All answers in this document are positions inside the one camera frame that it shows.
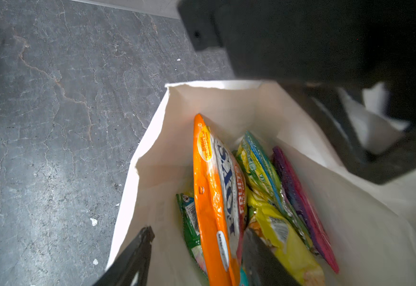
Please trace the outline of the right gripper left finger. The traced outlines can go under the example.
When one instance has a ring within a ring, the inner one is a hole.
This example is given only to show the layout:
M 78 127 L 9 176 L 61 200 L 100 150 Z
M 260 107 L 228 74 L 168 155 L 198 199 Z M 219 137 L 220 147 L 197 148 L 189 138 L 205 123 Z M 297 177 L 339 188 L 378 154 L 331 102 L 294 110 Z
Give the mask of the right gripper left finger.
M 152 227 L 141 229 L 94 286 L 146 286 L 154 238 Z

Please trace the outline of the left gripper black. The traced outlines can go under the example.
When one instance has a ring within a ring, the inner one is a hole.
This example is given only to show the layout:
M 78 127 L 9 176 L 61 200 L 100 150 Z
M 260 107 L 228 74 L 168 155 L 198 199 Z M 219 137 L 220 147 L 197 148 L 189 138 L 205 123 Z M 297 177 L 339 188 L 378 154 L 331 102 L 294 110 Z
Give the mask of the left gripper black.
M 416 1 L 180 1 L 196 51 L 224 48 L 234 74 L 288 90 L 349 172 L 385 184 L 416 169 Z M 374 154 L 339 96 L 385 84 L 385 114 L 410 123 Z

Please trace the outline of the orange Fox's fruits candy bag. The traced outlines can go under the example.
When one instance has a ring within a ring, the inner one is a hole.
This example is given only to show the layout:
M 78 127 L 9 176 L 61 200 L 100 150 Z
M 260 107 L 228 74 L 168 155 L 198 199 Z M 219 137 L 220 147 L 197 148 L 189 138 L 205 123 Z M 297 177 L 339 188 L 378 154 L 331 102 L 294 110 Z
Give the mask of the orange Fox's fruits candy bag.
M 194 118 L 194 196 L 209 283 L 238 286 L 247 224 L 246 181 L 232 152 Z

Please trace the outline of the yellow snack packet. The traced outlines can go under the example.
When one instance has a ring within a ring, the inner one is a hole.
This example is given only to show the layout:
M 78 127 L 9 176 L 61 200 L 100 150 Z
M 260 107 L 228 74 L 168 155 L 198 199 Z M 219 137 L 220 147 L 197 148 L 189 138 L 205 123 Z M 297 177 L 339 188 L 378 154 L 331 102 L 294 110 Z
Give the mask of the yellow snack packet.
M 248 226 L 302 286 L 324 286 L 325 275 L 297 231 L 265 199 L 247 189 Z

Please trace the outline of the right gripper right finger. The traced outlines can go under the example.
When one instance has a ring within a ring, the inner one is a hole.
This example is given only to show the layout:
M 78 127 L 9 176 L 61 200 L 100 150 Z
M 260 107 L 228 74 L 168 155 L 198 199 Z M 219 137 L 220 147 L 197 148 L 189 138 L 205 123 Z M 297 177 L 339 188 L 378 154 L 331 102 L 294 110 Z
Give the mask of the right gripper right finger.
M 250 286 L 300 285 L 250 228 L 244 232 L 242 258 Z

